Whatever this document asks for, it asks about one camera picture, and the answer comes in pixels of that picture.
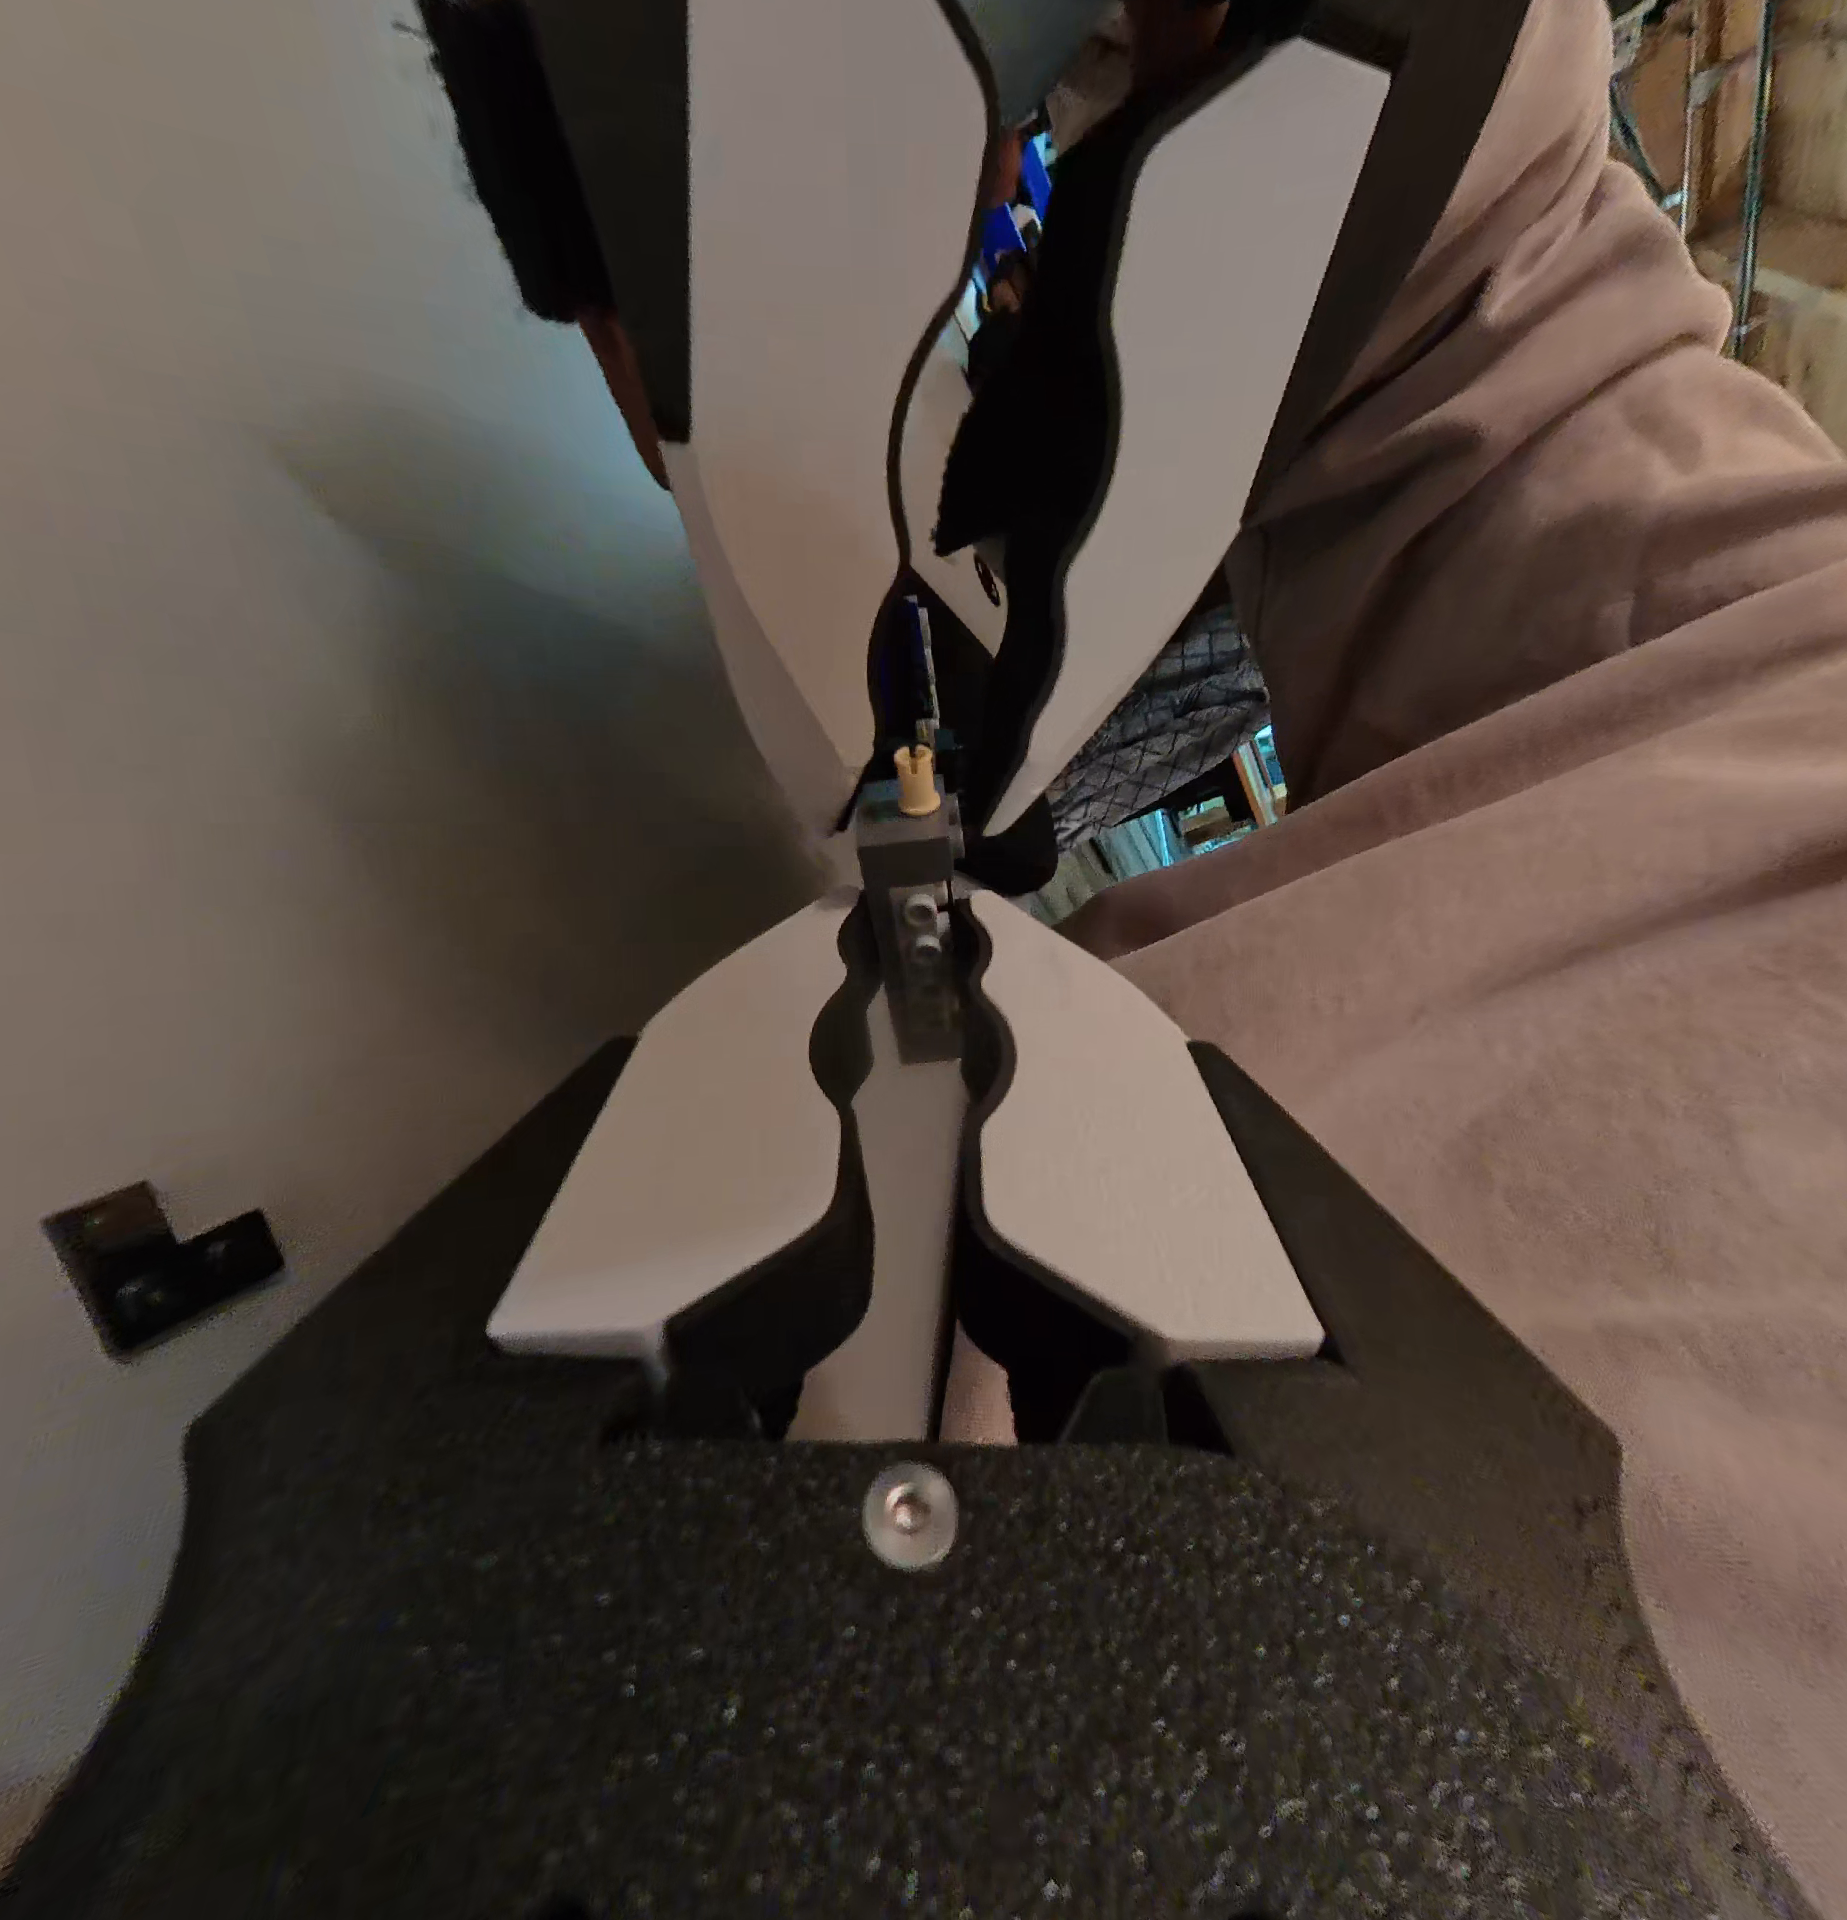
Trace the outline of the person's right forearm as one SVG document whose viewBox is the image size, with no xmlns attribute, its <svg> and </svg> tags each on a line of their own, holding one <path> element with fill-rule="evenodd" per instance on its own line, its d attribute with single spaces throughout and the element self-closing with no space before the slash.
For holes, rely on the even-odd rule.
<svg viewBox="0 0 1847 1920">
<path fill-rule="evenodd" d="M 1498 726 L 1513 766 L 1710 720 L 1847 761 L 1847 454 L 1728 361 L 1606 155 L 1602 4 L 1535 4 L 1334 409 L 1231 548 L 1297 805 Z"/>
</svg>

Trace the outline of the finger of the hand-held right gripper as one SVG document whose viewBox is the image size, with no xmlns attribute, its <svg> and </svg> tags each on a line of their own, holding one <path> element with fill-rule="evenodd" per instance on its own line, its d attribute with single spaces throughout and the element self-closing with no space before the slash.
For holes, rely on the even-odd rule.
<svg viewBox="0 0 1847 1920">
<path fill-rule="evenodd" d="M 690 432 L 671 495 L 743 726 L 805 837 L 870 759 L 870 639 L 912 365 L 969 263 L 993 128 L 934 2 L 687 7 Z"/>
<path fill-rule="evenodd" d="M 1224 560 L 1389 90 L 1380 65 L 1297 35 L 1135 144 L 1098 298 L 1106 466 L 1054 564 L 1054 655 L 983 834 L 1044 796 Z"/>
</svg>

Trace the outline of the grey axle brick assembly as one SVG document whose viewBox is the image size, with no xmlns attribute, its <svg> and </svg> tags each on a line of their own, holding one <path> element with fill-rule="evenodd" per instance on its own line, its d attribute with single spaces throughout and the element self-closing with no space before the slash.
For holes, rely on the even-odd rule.
<svg viewBox="0 0 1847 1920">
<path fill-rule="evenodd" d="M 952 930 L 963 825 L 929 729 L 891 752 L 889 775 L 864 783 L 853 834 L 898 1057 L 950 1063 L 963 1048 Z"/>
</svg>

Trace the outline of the black L-shaped lego piece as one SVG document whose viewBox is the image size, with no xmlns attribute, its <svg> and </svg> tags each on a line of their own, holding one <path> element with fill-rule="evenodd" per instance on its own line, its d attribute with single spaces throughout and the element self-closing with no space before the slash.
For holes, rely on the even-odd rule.
<svg viewBox="0 0 1847 1920">
<path fill-rule="evenodd" d="M 148 1181 L 42 1220 L 42 1234 L 101 1350 L 128 1362 L 240 1297 L 277 1282 L 284 1254 L 261 1210 L 185 1238 Z"/>
</svg>

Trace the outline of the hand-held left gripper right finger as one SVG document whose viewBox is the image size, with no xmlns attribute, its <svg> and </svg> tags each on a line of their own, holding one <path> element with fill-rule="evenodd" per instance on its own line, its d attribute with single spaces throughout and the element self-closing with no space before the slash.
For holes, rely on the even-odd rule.
<svg viewBox="0 0 1847 1920">
<path fill-rule="evenodd" d="M 1087 949 L 999 897 L 969 960 L 956 1331 L 1016 1436 L 1060 1436 L 1106 1375 L 1310 1362 L 1326 1329 L 1191 1041 Z"/>
</svg>

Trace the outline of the grey quilted cloth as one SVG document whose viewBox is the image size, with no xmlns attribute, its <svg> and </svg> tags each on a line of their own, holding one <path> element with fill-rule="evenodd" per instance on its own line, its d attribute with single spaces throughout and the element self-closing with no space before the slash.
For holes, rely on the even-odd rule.
<svg viewBox="0 0 1847 1920">
<path fill-rule="evenodd" d="M 1261 665 L 1234 605 L 1193 611 L 1049 784 L 1056 851 L 1154 811 L 1269 718 Z"/>
</svg>

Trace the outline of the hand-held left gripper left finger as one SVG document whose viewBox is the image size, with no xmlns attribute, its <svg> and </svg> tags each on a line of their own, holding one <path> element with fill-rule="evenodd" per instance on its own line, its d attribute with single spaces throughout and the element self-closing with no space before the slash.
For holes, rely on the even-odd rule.
<svg viewBox="0 0 1847 1920">
<path fill-rule="evenodd" d="M 854 1102 L 877 947 L 817 900 L 664 1005 L 492 1308 L 508 1356 L 636 1365 L 671 1410 L 729 1395 L 775 1436 L 858 1436 L 835 1368 L 870 1310 Z"/>
</svg>

